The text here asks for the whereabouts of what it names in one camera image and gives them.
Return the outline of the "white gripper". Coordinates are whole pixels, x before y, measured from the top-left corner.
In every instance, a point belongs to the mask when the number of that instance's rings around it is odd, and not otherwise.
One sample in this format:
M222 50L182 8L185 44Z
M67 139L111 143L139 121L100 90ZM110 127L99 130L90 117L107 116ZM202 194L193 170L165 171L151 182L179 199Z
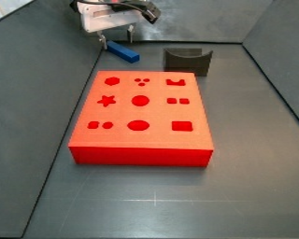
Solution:
M127 38L134 42L135 25L142 20L143 7L139 2L120 0L75 0L74 7L82 14L83 28L88 33L98 32L103 49L107 39L103 30L130 25Z

